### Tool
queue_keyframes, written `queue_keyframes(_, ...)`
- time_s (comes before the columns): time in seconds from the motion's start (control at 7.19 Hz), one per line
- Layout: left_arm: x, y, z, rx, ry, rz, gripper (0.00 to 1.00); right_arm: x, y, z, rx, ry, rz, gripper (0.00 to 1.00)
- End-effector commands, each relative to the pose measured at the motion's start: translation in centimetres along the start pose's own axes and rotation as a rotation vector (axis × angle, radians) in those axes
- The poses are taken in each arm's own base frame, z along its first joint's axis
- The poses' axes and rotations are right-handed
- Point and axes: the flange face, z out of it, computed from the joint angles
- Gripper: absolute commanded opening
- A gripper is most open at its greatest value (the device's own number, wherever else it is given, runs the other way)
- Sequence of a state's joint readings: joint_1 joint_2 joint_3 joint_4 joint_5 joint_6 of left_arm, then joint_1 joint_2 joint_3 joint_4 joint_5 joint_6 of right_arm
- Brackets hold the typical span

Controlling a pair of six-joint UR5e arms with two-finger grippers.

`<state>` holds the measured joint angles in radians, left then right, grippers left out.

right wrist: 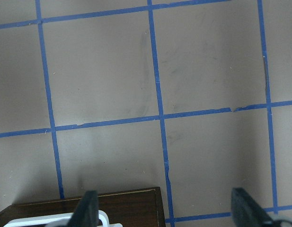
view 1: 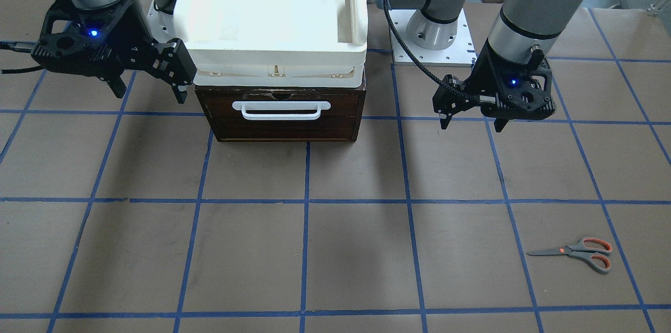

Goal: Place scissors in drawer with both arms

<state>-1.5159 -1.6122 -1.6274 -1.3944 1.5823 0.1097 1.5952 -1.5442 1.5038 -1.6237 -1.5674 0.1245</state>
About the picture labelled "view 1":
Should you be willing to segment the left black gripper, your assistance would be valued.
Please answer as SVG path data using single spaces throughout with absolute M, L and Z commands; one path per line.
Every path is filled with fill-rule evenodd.
M 480 106 L 483 115 L 494 117 L 494 130 L 500 133 L 509 120 L 544 120 L 556 106 L 551 96 L 552 72 L 540 48 L 528 49 L 525 65 L 499 56 L 486 42 L 470 75 L 470 91 L 489 95 L 495 102 Z M 439 124 L 446 130 L 451 112 L 439 111 Z

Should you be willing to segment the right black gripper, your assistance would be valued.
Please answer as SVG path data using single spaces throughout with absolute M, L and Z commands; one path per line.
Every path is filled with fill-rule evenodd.
M 44 17 L 31 57 L 49 72 L 96 77 L 123 99 L 125 70 L 148 70 L 154 39 L 139 0 L 119 0 L 87 10 L 73 0 L 55 0 Z M 189 83 L 172 83 L 178 104 L 185 104 Z

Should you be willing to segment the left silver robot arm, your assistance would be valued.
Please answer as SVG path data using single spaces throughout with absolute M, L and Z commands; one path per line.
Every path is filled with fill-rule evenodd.
M 438 84 L 433 109 L 441 128 L 455 114 L 479 106 L 501 132 L 510 120 L 544 120 L 555 113 L 546 55 L 582 1 L 505 0 L 464 81 L 428 72 L 408 43 L 432 51 L 448 47 L 465 0 L 376 0 L 376 5 L 410 60 Z

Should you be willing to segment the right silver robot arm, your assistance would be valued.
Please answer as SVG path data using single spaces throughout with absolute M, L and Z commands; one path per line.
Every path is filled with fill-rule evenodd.
M 183 104 L 195 65 L 181 39 L 158 42 L 139 0 L 55 0 L 32 58 L 49 72 L 96 77 L 122 98 L 125 70 L 168 84 Z

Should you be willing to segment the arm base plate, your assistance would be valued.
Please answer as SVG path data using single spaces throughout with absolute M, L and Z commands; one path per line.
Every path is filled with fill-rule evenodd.
M 467 66 L 477 59 L 463 10 L 455 22 L 435 23 L 420 10 L 389 12 L 392 23 L 417 60 L 427 66 Z
M 153 38 L 159 43 L 166 43 L 177 38 L 173 15 L 156 10 L 154 0 L 149 6 L 147 23 Z

